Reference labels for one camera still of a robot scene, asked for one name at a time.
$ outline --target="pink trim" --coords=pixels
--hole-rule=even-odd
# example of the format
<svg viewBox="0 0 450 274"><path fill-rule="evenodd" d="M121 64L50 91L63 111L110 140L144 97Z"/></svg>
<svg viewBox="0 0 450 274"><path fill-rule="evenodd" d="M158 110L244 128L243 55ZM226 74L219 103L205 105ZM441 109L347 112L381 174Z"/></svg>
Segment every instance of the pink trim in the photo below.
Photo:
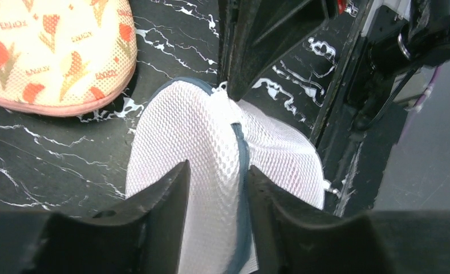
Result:
<svg viewBox="0 0 450 274"><path fill-rule="evenodd" d="M105 98L101 100L97 100L90 103L81 104L78 106L66 106L66 107L47 107L47 106L37 106L34 104L20 103L15 101L9 101L6 99L0 98L0 106L7 108L9 110L20 111L25 113L35 113L46 116L54 116L54 117L71 117L77 116L81 114L86 114L92 112L94 110L98 110L101 107L104 107L110 104L114 99L116 99L122 91L125 89L129 81L131 80L134 70L136 69L136 65L131 70L131 73L127 75L124 82L116 88L113 92L107 95Z"/></svg>

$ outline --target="carrot print fabric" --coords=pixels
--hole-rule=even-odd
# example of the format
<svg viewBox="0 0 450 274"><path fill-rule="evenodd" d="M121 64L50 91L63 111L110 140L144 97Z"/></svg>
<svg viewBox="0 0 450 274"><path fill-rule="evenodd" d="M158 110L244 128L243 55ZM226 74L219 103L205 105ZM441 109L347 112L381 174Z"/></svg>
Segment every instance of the carrot print fabric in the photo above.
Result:
<svg viewBox="0 0 450 274"><path fill-rule="evenodd" d="M120 93L137 55L129 14L127 0L0 0L0 105L32 112Z"/></svg>

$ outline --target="white fabric with blue trim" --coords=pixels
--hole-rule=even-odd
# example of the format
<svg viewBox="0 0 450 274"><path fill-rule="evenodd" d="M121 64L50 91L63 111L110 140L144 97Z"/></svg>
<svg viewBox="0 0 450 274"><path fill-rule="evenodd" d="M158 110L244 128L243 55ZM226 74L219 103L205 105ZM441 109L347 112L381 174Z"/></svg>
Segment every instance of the white fabric with blue trim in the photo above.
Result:
<svg viewBox="0 0 450 274"><path fill-rule="evenodd" d="M257 166L281 188L322 209L325 190L315 148L296 129L220 87L195 78L163 85L144 110L132 144L126 196L188 159L191 182L179 273L258 269L246 172Z"/></svg>

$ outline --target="black mechanical part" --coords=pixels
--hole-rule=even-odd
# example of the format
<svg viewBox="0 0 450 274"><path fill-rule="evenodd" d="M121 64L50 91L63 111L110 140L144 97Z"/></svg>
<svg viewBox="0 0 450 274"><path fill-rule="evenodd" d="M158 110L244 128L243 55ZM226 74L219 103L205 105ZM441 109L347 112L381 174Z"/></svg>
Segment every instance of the black mechanical part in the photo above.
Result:
<svg viewBox="0 0 450 274"><path fill-rule="evenodd" d="M381 118L400 92L387 88L394 78L450 60L450 1L413 0L410 11L411 23L387 7L376 13L347 97L360 109L356 129L366 130Z"/></svg>
<svg viewBox="0 0 450 274"><path fill-rule="evenodd" d="M248 172L260 274L450 273L450 212L368 211L340 219Z"/></svg>
<svg viewBox="0 0 450 274"><path fill-rule="evenodd" d="M92 218L0 212L0 273L177 273L189 162Z"/></svg>
<svg viewBox="0 0 450 274"><path fill-rule="evenodd" d="M239 101L258 78L348 0L219 0L218 81Z"/></svg>

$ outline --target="marble tabletop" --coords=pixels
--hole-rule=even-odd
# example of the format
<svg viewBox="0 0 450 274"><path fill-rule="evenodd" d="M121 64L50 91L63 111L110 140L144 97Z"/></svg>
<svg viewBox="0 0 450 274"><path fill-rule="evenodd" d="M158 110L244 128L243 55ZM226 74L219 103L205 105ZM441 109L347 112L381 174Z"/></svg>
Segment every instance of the marble tabletop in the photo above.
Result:
<svg viewBox="0 0 450 274"><path fill-rule="evenodd" d="M365 1L282 58L245 100L310 136L338 67L347 62L353 24ZM139 116L149 97L177 76L216 85L216 0L130 0L136 72L107 107L76 118L20 114L0 107L0 210L40 209L90 216L120 202Z"/></svg>

